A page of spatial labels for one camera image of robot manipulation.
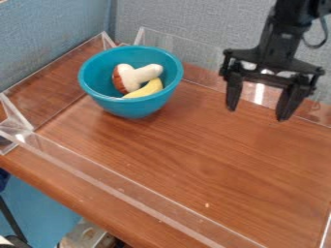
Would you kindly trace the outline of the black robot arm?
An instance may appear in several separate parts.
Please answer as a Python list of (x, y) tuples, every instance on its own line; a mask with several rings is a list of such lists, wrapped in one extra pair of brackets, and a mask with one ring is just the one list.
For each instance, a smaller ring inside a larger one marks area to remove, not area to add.
[(324, 17), (331, 0), (276, 0), (270, 9), (259, 44), (226, 49), (219, 75), (227, 82), (227, 109), (236, 110), (243, 81), (282, 89), (276, 103), (278, 121), (288, 120), (303, 100), (314, 94), (324, 70), (295, 58), (298, 47), (320, 48), (328, 39)]

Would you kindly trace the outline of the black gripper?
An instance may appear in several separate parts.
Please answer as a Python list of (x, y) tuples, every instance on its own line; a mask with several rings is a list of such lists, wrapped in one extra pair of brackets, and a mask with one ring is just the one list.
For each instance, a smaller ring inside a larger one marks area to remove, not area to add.
[(260, 42), (251, 49), (226, 49), (224, 63), (220, 75), (227, 82), (227, 108), (236, 110), (240, 99), (243, 80), (283, 88), (275, 116), (278, 121), (291, 118), (299, 105), (307, 96), (314, 92), (323, 70), (312, 64), (295, 58), (300, 43), (310, 48), (319, 48), (319, 45), (310, 45), (304, 39), (304, 33), (311, 28), (311, 18), (302, 22), (284, 18), (278, 19), (274, 15), (267, 18)]

